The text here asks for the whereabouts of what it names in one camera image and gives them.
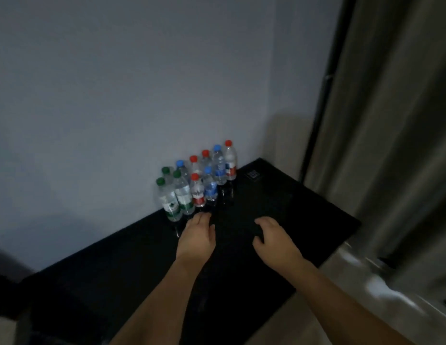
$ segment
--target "person's left arm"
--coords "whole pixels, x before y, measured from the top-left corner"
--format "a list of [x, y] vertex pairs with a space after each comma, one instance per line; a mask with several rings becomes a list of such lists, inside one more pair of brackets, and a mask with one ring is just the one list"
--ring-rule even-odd
[[198, 213], [178, 240], [177, 257], [163, 280], [140, 304], [110, 345], [176, 345], [196, 277], [215, 248], [210, 213]]

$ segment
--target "water bottle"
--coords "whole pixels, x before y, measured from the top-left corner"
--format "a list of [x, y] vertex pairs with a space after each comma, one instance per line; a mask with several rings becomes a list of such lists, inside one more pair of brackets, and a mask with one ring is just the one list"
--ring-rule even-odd
[[237, 167], [237, 154], [236, 149], [234, 149], [233, 142], [231, 140], [226, 140], [224, 142], [225, 149], [223, 151], [224, 159], [226, 162], [226, 176], [228, 180], [236, 179], [236, 167]]
[[177, 161], [177, 169], [180, 169], [180, 172], [182, 173], [182, 177], [186, 179], [188, 183], [191, 182], [191, 177], [188, 172], [188, 168], [185, 166], [185, 162], [183, 160]]
[[194, 204], [193, 197], [191, 196], [191, 191], [189, 190], [189, 184], [185, 178], [182, 177], [182, 173], [177, 169], [173, 173], [174, 185], [175, 185], [175, 195], [177, 195], [178, 203], [180, 203], [180, 209], [184, 214], [193, 214]]
[[197, 156], [193, 155], [189, 160], [191, 161], [191, 174], [196, 173], [199, 178], [202, 178], [203, 172], [199, 162], [197, 162]]
[[191, 174], [191, 195], [196, 207], [203, 207], [206, 205], [206, 199], [204, 197], [204, 184], [202, 179], [199, 178], [197, 173]]
[[215, 203], [218, 197], [218, 190], [217, 190], [217, 182], [212, 177], [212, 167], [207, 166], [205, 169], [205, 175], [203, 178], [204, 183], [204, 194], [207, 202], [209, 204]]
[[159, 186], [159, 202], [166, 211], [168, 219], [171, 222], [179, 221], [182, 217], [182, 212], [175, 197], [173, 185], [166, 185], [166, 180], [162, 177], [156, 179], [156, 184]]
[[206, 169], [207, 166], [212, 167], [212, 159], [210, 158], [209, 150], [202, 151], [202, 169]]
[[224, 160], [221, 145], [217, 144], [213, 147], [212, 163], [217, 184], [226, 184], [226, 162]]
[[164, 180], [166, 181], [166, 185], [172, 185], [173, 184], [173, 177], [172, 174], [170, 172], [170, 167], [163, 167], [161, 169], [162, 171], [162, 176], [164, 178]]

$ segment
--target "hand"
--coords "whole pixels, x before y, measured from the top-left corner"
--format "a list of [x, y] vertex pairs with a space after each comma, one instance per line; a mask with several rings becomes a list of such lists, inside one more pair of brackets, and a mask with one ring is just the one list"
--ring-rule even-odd
[[289, 268], [304, 260], [300, 250], [276, 220], [261, 217], [255, 223], [261, 226], [264, 237], [264, 243], [258, 236], [253, 239], [255, 252], [267, 266], [287, 278]]
[[204, 266], [215, 249], [215, 225], [209, 227], [210, 213], [197, 213], [186, 223], [177, 247], [177, 260]]

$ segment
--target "glossy black tabletop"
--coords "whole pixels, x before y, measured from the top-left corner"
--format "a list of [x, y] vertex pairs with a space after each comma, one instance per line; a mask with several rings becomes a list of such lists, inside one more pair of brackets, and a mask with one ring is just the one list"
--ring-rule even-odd
[[[275, 218], [316, 266], [359, 226], [262, 159], [203, 210], [212, 212], [217, 246], [194, 284], [181, 344], [243, 344], [293, 294], [256, 255], [255, 218]], [[173, 263], [185, 222], [157, 211], [28, 278], [34, 329], [75, 344], [111, 339]]]

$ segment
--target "bottle with green cap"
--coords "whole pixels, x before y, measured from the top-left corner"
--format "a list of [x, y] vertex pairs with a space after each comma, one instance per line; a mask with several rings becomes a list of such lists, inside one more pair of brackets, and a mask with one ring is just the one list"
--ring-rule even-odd
[[167, 185], [163, 177], [157, 178], [156, 184], [159, 187], [159, 202], [162, 208], [164, 208], [167, 217], [172, 222], [179, 221], [182, 217], [182, 211], [175, 196], [174, 186]]
[[162, 167], [162, 176], [164, 180], [166, 181], [166, 185], [172, 185], [173, 184], [173, 177], [172, 172], [170, 170], [170, 167]]
[[191, 191], [189, 189], [189, 184], [182, 177], [180, 169], [177, 169], [173, 173], [174, 185], [175, 185], [175, 195], [177, 195], [178, 203], [180, 204], [180, 209], [184, 214], [193, 214], [195, 207], [193, 203], [193, 197], [191, 196]]

